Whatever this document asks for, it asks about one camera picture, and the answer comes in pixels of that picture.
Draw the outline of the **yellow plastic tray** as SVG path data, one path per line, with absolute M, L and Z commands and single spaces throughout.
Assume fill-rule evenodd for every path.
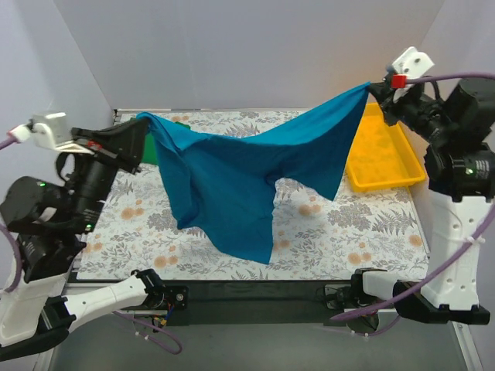
M 346 163 L 355 192 L 413 186 L 426 179 L 401 126 L 387 126 L 378 104 L 367 104 Z

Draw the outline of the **blue t shirt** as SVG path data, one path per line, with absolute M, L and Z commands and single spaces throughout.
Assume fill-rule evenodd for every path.
M 200 228 L 220 252 L 267 264 L 276 182 L 293 179 L 334 199 L 367 97 L 366 85 L 354 87 L 245 138 L 144 113 L 178 228 Z

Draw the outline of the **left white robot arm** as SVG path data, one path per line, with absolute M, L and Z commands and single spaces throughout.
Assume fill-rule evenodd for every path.
M 69 156 L 74 168 L 60 185 L 23 176 L 9 187 L 1 204 L 2 232 L 14 250 L 13 271 L 1 295 L 1 358 L 45 352 L 81 325 L 122 308 L 158 308 L 165 285 L 152 269 L 81 296 L 60 289 L 86 244 L 119 171 L 140 170 L 146 118 L 92 131 L 68 128 L 64 113 L 37 115 L 13 128 L 7 143 L 33 138 L 56 151 L 56 170 Z

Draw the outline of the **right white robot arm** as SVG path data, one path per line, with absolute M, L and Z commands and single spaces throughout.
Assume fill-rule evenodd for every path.
M 425 94 L 425 79 L 390 75 L 369 86 L 386 124 L 402 123 L 427 142 L 425 169 L 432 203 L 428 273 L 418 282 L 364 268 L 350 280 L 363 314 L 392 306 L 422 323 L 485 325 L 476 276 L 483 231 L 494 219 L 494 153 L 486 143 L 494 123 L 494 79 L 458 77 L 442 99 Z

